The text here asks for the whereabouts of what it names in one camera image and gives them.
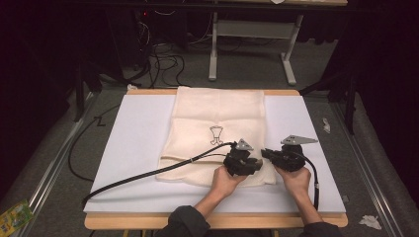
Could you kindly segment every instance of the wooden table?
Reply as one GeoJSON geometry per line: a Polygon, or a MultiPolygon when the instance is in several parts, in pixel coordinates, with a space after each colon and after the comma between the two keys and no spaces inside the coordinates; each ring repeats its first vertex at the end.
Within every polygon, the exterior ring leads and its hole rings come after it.
{"type": "MultiPolygon", "coordinates": [[[[175,95],[176,90],[130,90],[128,95],[175,95]]],[[[265,95],[299,96],[295,90],[265,90],[265,95]]],[[[321,213],[324,221],[344,227],[346,213],[321,213]]],[[[87,213],[88,229],[161,229],[167,225],[170,213],[87,213]]],[[[213,213],[208,218],[212,229],[228,228],[291,228],[302,227],[297,213],[213,213]]]]}

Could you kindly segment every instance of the wire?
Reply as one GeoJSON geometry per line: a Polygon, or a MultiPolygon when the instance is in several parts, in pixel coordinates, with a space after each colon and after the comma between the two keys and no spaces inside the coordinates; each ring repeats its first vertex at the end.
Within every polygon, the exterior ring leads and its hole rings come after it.
{"type": "Polygon", "coordinates": [[[269,44],[274,44],[277,41],[279,41],[280,39],[267,39],[266,42],[256,42],[256,40],[260,40],[260,39],[255,39],[255,38],[244,38],[243,39],[243,43],[245,45],[257,45],[257,46],[265,46],[265,45],[269,45],[269,44]]]}
{"type": "Polygon", "coordinates": [[[102,188],[94,191],[93,193],[87,195],[86,197],[84,197],[83,198],[83,201],[82,201],[83,207],[86,206],[86,203],[87,203],[87,201],[90,198],[92,198],[93,196],[95,196],[95,195],[97,195],[97,194],[99,194],[99,193],[101,193],[103,191],[109,190],[111,188],[114,188],[114,187],[117,187],[117,186],[120,186],[120,185],[124,185],[126,183],[129,183],[129,182],[132,182],[132,181],[135,181],[135,180],[139,180],[139,179],[142,179],[142,178],[145,178],[145,177],[149,177],[149,176],[152,176],[152,175],[157,175],[157,174],[160,174],[160,173],[163,173],[163,172],[166,172],[166,171],[170,171],[170,170],[179,168],[181,166],[184,166],[184,165],[193,163],[193,162],[195,162],[195,161],[197,161],[197,160],[199,160],[199,159],[201,159],[203,157],[206,157],[206,155],[208,155],[210,152],[213,152],[214,150],[216,150],[216,149],[218,149],[218,148],[220,148],[222,146],[226,146],[226,145],[231,145],[232,146],[232,145],[235,145],[235,144],[237,144],[237,143],[236,142],[222,143],[222,144],[220,144],[220,145],[218,145],[218,146],[216,146],[216,147],[214,147],[214,148],[212,148],[212,149],[210,149],[210,150],[202,153],[201,155],[198,155],[196,157],[193,157],[193,158],[191,158],[189,160],[185,160],[185,161],[182,161],[180,163],[174,164],[174,165],[169,166],[169,167],[165,167],[165,168],[162,168],[162,169],[159,169],[159,170],[155,170],[155,171],[147,172],[147,173],[144,173],[144,174],[141,174],[141,175],[133,176],[133,177],[130,177],[130,178],[127,178],[127,179],[124,179],[124,180],[115,182],[113,184],[104,186],[104,187],[102,187],[102,188]]]}
{"type": "Polygon", "coordinates": [[[71,157],[72,157],[72,153],[73,153],[73,150],[74,150],[74,147],[75,147],[75,145],[77,144],[77,141],[80,139],[80,137],[84,134],[84,132],[86,132],[86,130],[98,119],[98,120],[100,120],[100,119],[102,119],[102,116],[103,115],[105,115],[105,114],[107,114],[108,112],[110,112],[110,111],[112,111],[113,109],[115,109],[115,108],[117,108],[117,107],[119,107],[121,104],[119,104],[119,105],[116,105],[116,106],[113,106],[113,107],[111,107],[111,108],[109,108],[109,109],[107,109],[106,111],[104,111],[103,113],[101,113],[100,115],[98,115],[98,116],[96,116],[96,117],[94,117],[94,119],[92,120],[92,121],[90,121],[84,128],[83,128],[83,130],[77,135],[77,137],[74,139],[74,141],[73,141],[73,143],[71,144],[71,146],[70,146],[70,149],[69,149],[69,151],[68,151],[68,159],[67,159],[67,162],[68,162],[68,168],[70,169],[70,172],[75,176],[75,177],[77,177],[77,178],[79,178],[79,179],[81,179],[81,180],[84,180],[84,181],[89,181],[89,182],[94,182],[94,180],[92,180],[92,179],[89,179],[89,178],[85,178],[85,177],[83,177],[83,176],[81,176],[81,175],[79,175],[79,174],[77,174],[77,172],[75,172],[74,171],[74,169],[73,169],[73,167],[72,167],[72,165],[71,165],[71,157]]]}
{"type": "Polygon", "coordinates": [[[289,154],[296,155],[296,156],[299,156],[299,157],[303,158],[313,169],[313,173],[314,173],[314,204],[313,205],[314,205],[315,209],[318,209],[320,187],[319,187],[319,184],[318,184],[317,170],[315,169],[314,164],[304,155],[301,155],[301,154],[298,154],[296,152],[289,151],[289,150],[282,150],[282,152],[289,153],[289,154]]]}
{"type": "Polygon", "coordinates": [[[189,45],[192,45],[192,44],[197,43],[197,42],[201,42],[201,41],[205,41],[205,40],[211,39],[211,37],[207,37],[207,34],[210,31],[211,23],[212,23],[212,14],[209,14],[209,24],[207,25],[206,32],[203,34],[203,36],[200,39],[195,40],[195,41],[192,41],[192,42],[189,42],[189,45]]]}
{"type": "Polygon", "coordinates": [[[142,21],[137,21],[136,22],[138,25],[138,34],[139,34],[139,38],[137,38],[138,40],[138,44],[141,46],[141,40],[142,37],[144,36],[145,30],[147,30],[147,42],[145,43],[145,45],[148,45],[150,43],[150,28],[145,25],[142,21]]]}
{"type": "Polygon", "coordinates": [[[171,16],[171,15],[173,15],[176,11],[172,11],[171,13],[162,13],[162,12],[158,12],[158,11],[154,11],[156,14],[158,14],[158,15],[162,15],[162,16],[171,16]]]}
{"type": "Polygon", "coordinates": [[[242,38],[239,38],[238,39],[238,45],[236,46],[236,47],[234,47],[234,48],[232,48],[232,49],[222,49],[222,48],[220,48],[219,46],[217,47],[217,50],[219,50],[219,51],[221,51],[221,52],[232,52],[232,51],[235,51],[235,50],[237,50],[238,48],[240,48],[240,46],[243,44],[243,39],[242,38]]]}
{"type": "MultiPolygon", "coordinates": [[[[185,60],[184,60],[184,58],[181,55],[177,55],[177,54],[173,54],[173,55],[166,54],[166,52],[168,52],[172,49],[173,44],[171,44],[170,49],[166,50],[165,53],[163,53],[163,55],[157,55],[157,46],[160,46],[160,45],[162,45],[162,44],[158,44],[154,47],[154,50],[153,50],[154,55],[152,55],[152,56],[156,58],[156,62],[154,63],[154,67],[157,68],[158,71],[160,71],[160,70],[163,71],[162,76],[161,76],[163,83],[165,83],[166,85],[171,86],[171,87],[179,87],[179,86],[191,87],[189,85],[181,83],[180,79],[179,79],[180,75],[185,70],[185,60]],[[161,68],[161,63],[160,62],[165,61],[165,60],[172,61],[173,64],[171,64],[170,66],[168,66],[166,68],[161,68]],[[168,83],[166,81],[166,78],[165,78],[164,75],[166,74],[166,72],[169,69],[176,68],[178,65],[182,65],[182,68],[180,69],[180,71],[175,76],[175,80],[177,82],[177,85],[172,84],[172,83],[168,83]]],[[[157,81],[157,75],[156,75],[156,78],[154,79],[154,81],[152,83],[153,88],[154,88],[154,85],[155,85],[156,81],[157,81]]]]}

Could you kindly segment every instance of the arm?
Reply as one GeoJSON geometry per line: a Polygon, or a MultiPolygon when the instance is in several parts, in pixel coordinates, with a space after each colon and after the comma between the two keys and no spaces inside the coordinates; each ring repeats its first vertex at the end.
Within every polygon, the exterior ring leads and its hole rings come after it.
{"type": "Polygon", "coordinates": [[[275,169],[283,177],[286,189],[293,197],[293,200],[298,207],[299,214],[301,215],[302,223],[304,224],[304,232],[299,236],[342,236],[336,225],[323,221],[320,214],[311,203],[308,195],[308,186],[311,177],[310,172],[305,167],[294,172],[287,172],[278,167],[275,167],[275,169]]]}
{"type": "Polygon", "coordinates": [[[206,219],[222,200],[229,197],[246,176],[232,177],[224,166],[213,173],[209,192],[194,207],[180,206],[170,216],[168,225],[155,237],[202,237],[210,229],[206,219]]]}

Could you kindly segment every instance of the gray carpet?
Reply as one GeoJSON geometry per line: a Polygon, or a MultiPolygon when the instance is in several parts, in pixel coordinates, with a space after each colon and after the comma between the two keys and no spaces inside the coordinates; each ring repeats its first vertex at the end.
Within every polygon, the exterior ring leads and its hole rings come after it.
{"type": "MultiPolygon", "coordinates": [[[[185,70],[179,78],[180,82],[193,87],[210,88],[256,88],[256,89],[302,89],[316,82],[330,57],[334,43],[315,45],[312,41],[298,43],[293,52],[292,65],[297,80],[295,87],[286,83],[285,73],[278,58],[278,48],[286,46],[283,41],[265,44],[266,41],[248,39],[238,49],[234,41],[222,44],[223,51],[219,53],[218,79],[208,81],[208,63],[210,61],[207,43],[196,44],[189,51],[183,51],[167,45],[159,46],[160,59],[163,53],[182,55],[185,60],[185,70]]],[[[173,61],[160,61],[160,68],[169,67],[173,61]]],[[[155,75],[155,58],[152,58],[151,75],[155,75]]],[[[175,75],[180,67],[170,69],[164,74],[159,73],[156,86],[167,86],[163,82],[164,76],[169,84],[176,84],[175,75]]],[[[137,80],[144,87],[150,85],[148,77],[137,80]]],[[[92,101],[92,107],[84,117],[83,125],[87,125],[93,117],[100,115],[114,105],[121,102],[126,93],[125,86],[103,82],[105,89],[92,101]]],[[[323,96],[324,92],[316,92],[305,98],[306,105],[312,118],[320,143],[335,178],[341,196],[345,201],[349,224],[342,228],[345,236],[402,236],[389,234],[388,229],[379,218],[382,230],[375,230],[358,222],[363,215],[379,216],[377,203],[370,188],[363,178],[363,171],[358,165],[357,152],[354,151],[351,138],[341,125],[341,118],[336,113],[336,105],[331,105],[323,96]],[[326,133],[322,127],[322,119],[327,118],[331,124],[331,133],[326,133]]],[[[15,182],[13,188],[1,201],[1,210],[26,198],[30,199],[49,164],[54,161],[62,143],[74,126],[76,108],[74,97],[69,99],[72,104],[67,114],[50,130],[34,157],[15,182]]],[[[359,140],[360,148],[368,164],[377,178],[377,183],[385,194],[391,210],[397,219],[404,236],[419,236],[418,211],[402,186],[396,173],[392,169],[380,147],[374,130],[369,124],[368,117],[363,111],[362,103],[357,101],[355,116],[355,138],[359,140]]],[[[71,154],[74,170],[83,177],[94,179],[101,156],[105,149],[109,134],[112,130],[118,108],[103,115],[105,126],[92,124],[77,141],[71,154]]],[[[20,236],[89,236],[90,230],[84,227],[85,214],[82,211],[81,199],[89,194],[92,183],[76,178],[71,174],[68,165],[63,164],[59,169],[52,189],[47,191],[47,199],[36,219],[20,236]]],[[[297,236],[299,229],[281,229],[280,236],[297,236]]],[[[97,231],[94,236],[123,236],[122,231],[97,231]]],[[[129,236],[139,236],[138,231],[129,232],[129,236]]]]}

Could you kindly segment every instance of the yellow object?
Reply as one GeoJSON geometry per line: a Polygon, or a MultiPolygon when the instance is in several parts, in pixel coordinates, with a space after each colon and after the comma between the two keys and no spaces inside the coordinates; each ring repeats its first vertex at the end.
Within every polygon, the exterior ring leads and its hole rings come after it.
{"type": "Polygon", "coordinates": [[[28,202],[22,200],[0,216],[0,237],[7,237],[26,225],[34,215],[28,202]]]}

